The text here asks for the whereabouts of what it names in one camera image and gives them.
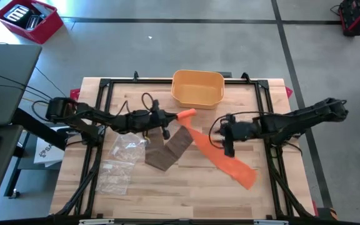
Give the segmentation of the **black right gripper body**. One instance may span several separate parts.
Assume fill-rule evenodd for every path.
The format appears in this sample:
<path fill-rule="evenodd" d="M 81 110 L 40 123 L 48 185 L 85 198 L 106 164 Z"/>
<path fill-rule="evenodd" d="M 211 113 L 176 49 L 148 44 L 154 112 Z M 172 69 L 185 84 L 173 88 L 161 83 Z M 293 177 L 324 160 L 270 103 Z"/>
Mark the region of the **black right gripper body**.
<path fill-rule="evenodd" d="M 253 122 L 235 122 L 231 125 L 233 141 L 247 141 L 249 139 L 259 139 L 261 137 L 258 125 Z"/>

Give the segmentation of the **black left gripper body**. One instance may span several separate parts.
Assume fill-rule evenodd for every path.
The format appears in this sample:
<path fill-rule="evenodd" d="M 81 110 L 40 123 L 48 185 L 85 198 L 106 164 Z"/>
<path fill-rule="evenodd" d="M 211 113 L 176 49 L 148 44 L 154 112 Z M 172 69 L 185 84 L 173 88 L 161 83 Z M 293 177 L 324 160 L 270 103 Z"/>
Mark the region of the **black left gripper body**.
<path fill-rule="evenodd" d="M 152 109 L 150 115 L 150 123 L 152 126 L 167 126 L 170 114 L 163 109 Z"/>

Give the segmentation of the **orange elastic bandage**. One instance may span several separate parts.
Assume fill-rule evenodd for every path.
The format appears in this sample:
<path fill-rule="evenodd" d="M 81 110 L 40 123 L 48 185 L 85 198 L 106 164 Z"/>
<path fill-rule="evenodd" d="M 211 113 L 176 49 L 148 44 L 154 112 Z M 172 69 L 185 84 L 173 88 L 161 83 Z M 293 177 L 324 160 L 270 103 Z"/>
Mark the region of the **orange elastic bandage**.
<path fill-rule="evenodd" d="M 250 190 L 254 185 L 257 173 L 247 164 L 236 157 L 228 157 L 221 150 L 211 145 L 209 136 L 191 126 L 191 117 L 196 115 L 195 109 L 188 109 L 176 114 L 177 121 L 190 133 L 197 148 L 221 171 L 231 176 L 245 189 Z"/>

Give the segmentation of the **brown elastic bandage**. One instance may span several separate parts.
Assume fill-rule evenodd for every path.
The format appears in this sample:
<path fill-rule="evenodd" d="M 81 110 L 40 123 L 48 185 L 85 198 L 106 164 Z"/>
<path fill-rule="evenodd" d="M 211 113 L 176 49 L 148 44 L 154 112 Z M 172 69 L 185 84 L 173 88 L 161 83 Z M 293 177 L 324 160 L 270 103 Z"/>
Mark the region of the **brown elastic bandage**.
<path fill-rule="evenodd" d="M 147 138 L 144 162 L 161 171 L 167 171 L 193 143 L 193 138 L 184 126 L 167 142 L 164 142 L 160 128 L 149 130 Z"/>

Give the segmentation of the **clear plastic zip bag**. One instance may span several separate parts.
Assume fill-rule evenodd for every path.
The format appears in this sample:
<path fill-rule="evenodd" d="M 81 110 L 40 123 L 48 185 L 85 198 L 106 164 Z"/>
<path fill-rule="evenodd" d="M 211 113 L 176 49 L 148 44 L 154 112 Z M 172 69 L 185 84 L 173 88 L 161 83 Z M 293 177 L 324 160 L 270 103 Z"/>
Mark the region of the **clear plastic zip bag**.
<path fill-rule="evenodd" d="M 110 151 L 117 161 L 135 164 L 145 150 L 147 141 L 133 133 L 120 134 Z"/>
<path fill-rule="evenodd" d="M 126 195 L 134 164 L 106 160 L 101 162 L 96 191 L 101 194 Z"/>

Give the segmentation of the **yellow plastic bin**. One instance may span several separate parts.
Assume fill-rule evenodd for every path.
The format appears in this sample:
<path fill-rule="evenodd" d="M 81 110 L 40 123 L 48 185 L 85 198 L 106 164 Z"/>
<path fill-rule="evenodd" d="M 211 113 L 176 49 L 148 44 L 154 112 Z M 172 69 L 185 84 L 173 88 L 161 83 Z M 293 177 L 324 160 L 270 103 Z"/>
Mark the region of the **yellow plastic bin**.
<path fill-rule="evenodd" d="M 224 86 L 218 72 L 182 69 L 173 74 L 171 95 L 179 107 L 215 109 L 224 98 Z"/>

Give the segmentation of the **white sheet with logo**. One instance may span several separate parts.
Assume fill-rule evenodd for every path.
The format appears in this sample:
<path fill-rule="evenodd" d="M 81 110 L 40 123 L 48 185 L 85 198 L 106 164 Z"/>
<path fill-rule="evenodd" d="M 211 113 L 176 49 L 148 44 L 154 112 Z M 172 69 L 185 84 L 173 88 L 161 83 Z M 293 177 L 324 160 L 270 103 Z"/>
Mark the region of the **white sheet with logo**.
<path fill-rule="evenodd" d="M 49 144 L 40 137 L 37 138 L 36 150 L 34 155 L 34 164 L 51 167 L 63 160 L 64 151 L 52 144 Z"/>

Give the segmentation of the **orange and black caster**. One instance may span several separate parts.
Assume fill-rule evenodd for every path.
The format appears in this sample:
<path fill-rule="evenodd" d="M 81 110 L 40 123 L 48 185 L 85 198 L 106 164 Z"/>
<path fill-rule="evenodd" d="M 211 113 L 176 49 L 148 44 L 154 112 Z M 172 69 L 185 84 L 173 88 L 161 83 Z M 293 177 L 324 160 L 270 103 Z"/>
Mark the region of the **orange and black caster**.
<path fill-rule="evenodd" d="M 317 213 L 320 219 L 333 220 L 333 221 L 338 220 L 338 215 L 336 211 L 331 207 L 318 207 Z"/>

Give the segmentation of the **black desk support beam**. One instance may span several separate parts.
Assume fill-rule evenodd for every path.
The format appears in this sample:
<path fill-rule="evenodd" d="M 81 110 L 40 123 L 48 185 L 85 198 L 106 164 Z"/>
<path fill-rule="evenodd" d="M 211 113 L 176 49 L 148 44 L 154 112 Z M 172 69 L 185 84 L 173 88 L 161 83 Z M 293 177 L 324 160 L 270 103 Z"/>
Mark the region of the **black desk support beam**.
<path fill-rule="evenodd" d="M 25 130 L 29 131 L 33 135 L 63 151 L 66 148 L 66 139 L 64 136 L 58 134 L 55 130 L 38 121 L 20 108 L 15 110 L 11 123 L 21 125 Z"/>

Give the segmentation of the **red plastic crate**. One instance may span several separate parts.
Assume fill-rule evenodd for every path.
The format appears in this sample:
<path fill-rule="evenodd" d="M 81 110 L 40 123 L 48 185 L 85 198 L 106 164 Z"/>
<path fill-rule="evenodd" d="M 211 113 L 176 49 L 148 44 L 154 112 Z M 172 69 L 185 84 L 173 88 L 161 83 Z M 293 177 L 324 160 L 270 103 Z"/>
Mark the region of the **red plastic crate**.
<path fill-rule="evenodd" d="M 16 4 L 26 6 L 32 11 L 32 15 L 39 15 L 43 18 L 33 31 L 26 30 L 29 17 L 22 22 L 10 22 L 4 19 L 4 14 Z M 37 44 L 44 44 L 63 25 L 58 10 L 54 6 L 38 0 L 11 0 L 0 9 L 0 22 L 12 33 Z"/>

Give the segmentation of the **black and silver device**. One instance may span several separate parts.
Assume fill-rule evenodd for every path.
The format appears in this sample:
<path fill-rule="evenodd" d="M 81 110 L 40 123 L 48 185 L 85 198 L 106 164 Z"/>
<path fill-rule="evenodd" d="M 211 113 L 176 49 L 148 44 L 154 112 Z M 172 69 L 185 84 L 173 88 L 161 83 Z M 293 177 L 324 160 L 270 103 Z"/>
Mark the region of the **black and silver device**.
<path fill-rule="evenodd" d="M 33 31 L 37 27 L 37 25 L 42 21 L 43 18 L 39 15 L 30 16 L 26 24 L 26 30 Z"/>

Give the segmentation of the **red and black tool case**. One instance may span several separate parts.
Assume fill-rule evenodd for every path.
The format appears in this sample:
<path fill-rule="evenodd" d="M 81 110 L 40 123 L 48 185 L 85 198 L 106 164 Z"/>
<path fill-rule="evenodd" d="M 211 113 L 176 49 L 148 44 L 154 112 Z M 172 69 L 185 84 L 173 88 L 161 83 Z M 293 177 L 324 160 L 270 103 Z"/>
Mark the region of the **red and black tool case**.
<path fill-rule="evenodd" d="M 360 0 L 342 0 L 338 8 L 345 36 L 360 36 Z"/>

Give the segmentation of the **black device with white stripes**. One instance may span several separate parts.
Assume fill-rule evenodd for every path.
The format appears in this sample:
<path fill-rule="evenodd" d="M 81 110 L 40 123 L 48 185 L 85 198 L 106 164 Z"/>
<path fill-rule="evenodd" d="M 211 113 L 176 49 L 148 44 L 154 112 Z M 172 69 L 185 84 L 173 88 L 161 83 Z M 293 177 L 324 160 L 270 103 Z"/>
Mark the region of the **black device with white stripes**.
<path fill-rule="evenodd" d="M 7 13 L 4 14 L 4 19 L 12 22 L 22 22 L 32 15 L 32 11 L 26 6 L 16 4 Z"/>

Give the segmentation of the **white table bracket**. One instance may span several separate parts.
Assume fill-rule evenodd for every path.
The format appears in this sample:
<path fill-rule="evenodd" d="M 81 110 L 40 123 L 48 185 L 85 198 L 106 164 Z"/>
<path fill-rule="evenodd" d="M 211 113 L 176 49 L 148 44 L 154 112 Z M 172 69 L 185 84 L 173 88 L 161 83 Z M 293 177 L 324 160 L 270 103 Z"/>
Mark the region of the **white table bracket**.
<path fill-rule="evenodd" d="M 113 225 L 114 219 L 82 219 L 78 225 Z"/>
<path fill-rule="evenodd" d="M 279 220 L 254 220 L 254 225 L 289 225 L 289 221 Z"/>

